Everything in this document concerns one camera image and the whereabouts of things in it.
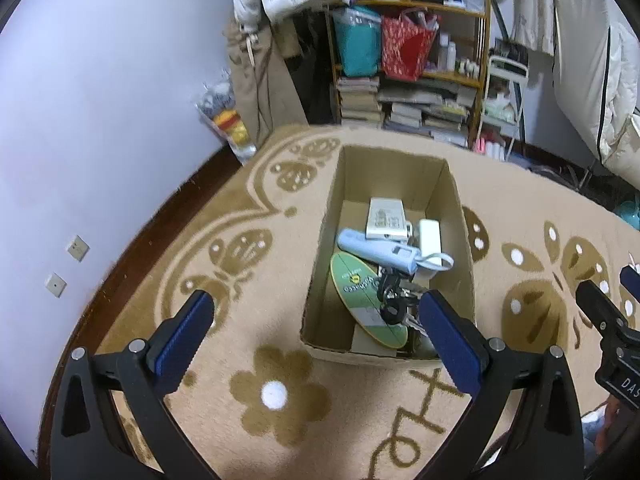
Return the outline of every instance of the wall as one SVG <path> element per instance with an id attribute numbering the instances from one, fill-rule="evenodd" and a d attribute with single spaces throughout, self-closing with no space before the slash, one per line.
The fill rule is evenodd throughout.
<path id="1" fill-rule="evenodd" d="M 0 414 L 34 458 L 85 304 L 213 152 L 193 99 L 226 62 L 232 0 L 22 0 L 0 34 Z M 74 235 L 90 245 L 66 253 Z M 68 285 L 55 298 L 51 272 Z"/>
<path id="2" fill-rule="evenodd" d="M 511 33 L 515 0 L 498 0 L 507 31 Z M 491 46 L 500 29 L 492 12 Z M 528 144 L 538 146 L 586 168 L 594 158 L 556 102 L 553 83 L 553 58 L 541 52 L 529 53 L 529 84 L 522 89 L 522 102 Z"/>

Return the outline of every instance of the green skateboard-shaped toy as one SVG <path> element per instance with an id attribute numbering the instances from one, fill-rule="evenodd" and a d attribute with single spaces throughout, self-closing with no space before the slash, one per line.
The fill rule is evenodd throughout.
<path id="1" fill-rule="evenodd" d="M 380 316 L 378 276 L 362 260 L 349 253 L 335 253 L 331 258 L 331 277 L 338 295 L 356 322 L 380 344 L 402 348 L 408 332 L 404 325 L 388 325 Z"/>

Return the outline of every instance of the open cardboard box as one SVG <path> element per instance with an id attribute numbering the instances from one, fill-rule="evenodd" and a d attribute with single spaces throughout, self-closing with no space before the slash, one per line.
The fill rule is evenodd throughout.
<path id="1" fill-rule="evenodd" d="M 439 290 L 460 316 L 475 322 L 471 253 L 458 190 L 447 161 L 385 148 L 344 145 L 327 199 L 300 338 L 312 356 L 327 361 L 400 368 L 439 364 L 438 359 L 350 351 L 355 321 L 335 290 L 330 261 L 339 251 L 335 241 L 341 229 L 364 231 L 373 196 L 402 200 L 405 215 L 415 227 L 422 218 L 440 222 L 442 251 L 453 257 L 455 266 L 438 273 L 431 283 L 415 281 Z"/>

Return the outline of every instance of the screw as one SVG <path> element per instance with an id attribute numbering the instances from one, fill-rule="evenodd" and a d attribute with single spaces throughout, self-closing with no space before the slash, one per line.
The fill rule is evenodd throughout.
<path id="1" fill-rule="evenodd" d="M 507 345 L 504 344 L 504 341 L 498 337 L 492 337 L 489 339 L 489 346 L 495 350 L 496 352 L 502 352 Z"/>
<path id="2" fill-rule="evenodd" d="M 71 352 L 71 358 L 74 361 L 78 361 L 78 359 L 82 359 L 84 357 L 84 348 L 82 348 L 81 346 L 79 346 L 78 348 L 75 348 L 73 352 Z"/>
<path id="3" fill-rule="evenodd" d="M 138 352 L 143 351 L 146 346 L 146 341 L 144 339 L 134 339 L 131 343 L 129 343 L 129 351 L 137 354 Z"/>
<path id="4" fill-rule="evenodd" d="M 557 345 L 553 345 L 551 348 L 549 348 L 549 353 L 556 359 L 559 359 L 564 355 L 562 349 Z"/>

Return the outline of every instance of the wall socket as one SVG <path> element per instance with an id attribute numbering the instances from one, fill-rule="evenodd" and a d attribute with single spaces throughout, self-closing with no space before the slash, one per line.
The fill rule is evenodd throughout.
<path id="1" fill-rule="evenodd" d="M 79 236 L 76 236 L 66 248 L 66 252 L 71 254 L 79 262 L 82 261 L 88 250 L 89 246 Z"/>
<path id="2" fill-rule="evenodd" d="M 47 278 L 47 281 L 44 284 L 51 294 L 53 294 L 56 298 L 59 298 L 62 294 L 62 291 L 65 290 L 66 281 L 60 278 L 55 272 Z"/>

